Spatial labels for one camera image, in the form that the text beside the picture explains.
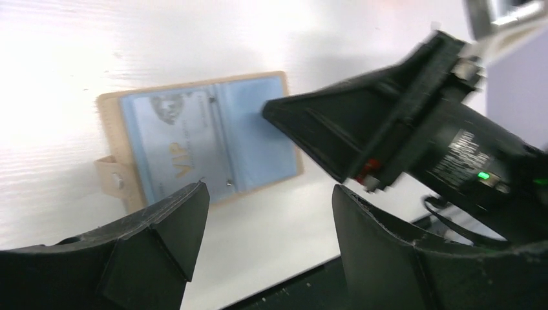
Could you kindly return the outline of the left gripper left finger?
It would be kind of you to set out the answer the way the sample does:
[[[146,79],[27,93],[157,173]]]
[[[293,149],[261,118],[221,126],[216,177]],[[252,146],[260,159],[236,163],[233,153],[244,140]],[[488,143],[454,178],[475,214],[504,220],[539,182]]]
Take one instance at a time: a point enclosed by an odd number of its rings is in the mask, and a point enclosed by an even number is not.
[[[205,183],[54,245],[1,252],[2,309],[179,309],[210,197]]]

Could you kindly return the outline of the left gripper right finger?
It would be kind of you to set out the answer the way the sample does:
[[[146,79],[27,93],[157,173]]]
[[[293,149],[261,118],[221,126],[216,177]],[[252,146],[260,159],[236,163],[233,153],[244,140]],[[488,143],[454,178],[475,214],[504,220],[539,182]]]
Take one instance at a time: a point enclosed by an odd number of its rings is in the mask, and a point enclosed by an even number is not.
[[[332,208],[355,309],[546,309],[547,243],[501,251],[446,240],[343,185]]]

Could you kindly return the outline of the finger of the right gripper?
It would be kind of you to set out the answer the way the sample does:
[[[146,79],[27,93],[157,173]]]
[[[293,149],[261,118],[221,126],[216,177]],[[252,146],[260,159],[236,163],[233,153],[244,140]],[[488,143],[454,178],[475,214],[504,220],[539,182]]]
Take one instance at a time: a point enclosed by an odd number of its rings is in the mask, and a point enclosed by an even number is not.
[[[272,99],[262,117],[342,183],[363,167],[361,155],[402,99],[449,73],[465,42],[437,30],[399,63],[314,92]]]

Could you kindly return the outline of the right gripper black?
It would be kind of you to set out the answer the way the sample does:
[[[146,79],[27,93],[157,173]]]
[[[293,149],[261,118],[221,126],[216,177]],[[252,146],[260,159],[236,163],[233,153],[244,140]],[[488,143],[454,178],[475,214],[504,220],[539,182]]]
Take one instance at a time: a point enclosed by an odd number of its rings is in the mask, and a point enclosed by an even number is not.
[[[361,149],[355,179],[383,190],[407,173],[508,242],[547,239],[547,155],[464,104],[481,81],[459,53],[464,42],[434,36],[375,89],[394,105]]]

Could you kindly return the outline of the silver VIP credit card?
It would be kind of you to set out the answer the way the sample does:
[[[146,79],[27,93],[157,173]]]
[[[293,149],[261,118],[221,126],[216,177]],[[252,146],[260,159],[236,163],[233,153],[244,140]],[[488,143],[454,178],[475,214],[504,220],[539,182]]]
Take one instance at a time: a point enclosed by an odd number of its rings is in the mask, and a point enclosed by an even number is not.
[[[121,107],[148,203],[198,181],[207,185],[212,202],[235,193],[216,99],[209,91],[133,94],[122,99]]]

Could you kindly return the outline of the beige card holder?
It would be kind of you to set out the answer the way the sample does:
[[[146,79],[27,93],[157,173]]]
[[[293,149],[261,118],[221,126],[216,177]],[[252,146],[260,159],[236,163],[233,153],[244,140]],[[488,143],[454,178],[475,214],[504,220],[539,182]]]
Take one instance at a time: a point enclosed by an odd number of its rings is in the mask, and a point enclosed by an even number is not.
[[[301,175],[298,148],[262,117],[288,94],[285,72],[271,71],[98,96],[103,192],[135,212],[198,181],[218,203]]]

